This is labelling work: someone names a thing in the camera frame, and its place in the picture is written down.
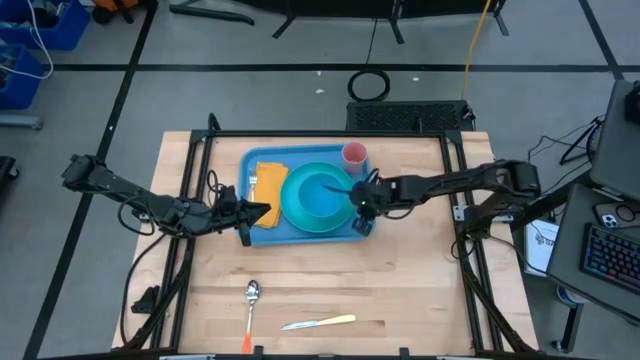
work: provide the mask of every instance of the orange handle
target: orange handle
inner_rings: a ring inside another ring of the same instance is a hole
[[[244,344],[242,344],[242,353],[250,354],[251,353],[251,334],[246,333],[244,335]]]

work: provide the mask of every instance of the metal clamp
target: metal clamp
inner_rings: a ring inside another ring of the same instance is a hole
[[[466,205],[456,205],[453,207],[453,218],[456,222],[464,221],[464,210]],[[493,222],[510,223],[513,221],[513,215],[500,215],[493,218]]]

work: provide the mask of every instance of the black mat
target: black mat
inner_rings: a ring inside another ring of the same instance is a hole
[[[473,131],[466,101],[352,102],[347,105],[347,130]]]

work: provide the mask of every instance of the fork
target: fork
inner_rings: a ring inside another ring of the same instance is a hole
[[[251,202],[256,201],[256,184],[258,183],[258,176],[254,168],[249,169],[249,196]]]

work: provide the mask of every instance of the yellow cable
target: yellow cable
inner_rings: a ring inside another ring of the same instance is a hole
[[[480,30],[482,29],[484,18],[487,16],[487,11],[489,11],[489,5],[491,5],[491,0],[487,0],[486,5],[484,6],[482,16],[480,17],[480,21],[478,22],[478,27],[476,27],[476,33],[473,35],[473,40],[471,40],[471,46],[469,47],[467,65],[464,67],[464,86],[462,87],[462,100],[467,99],[467,87],[469,86],[469,67],[471,67],[471,59],[473,59],[473,49],[476,47],[476,40],[478,40],[478,35],[480,35]]]

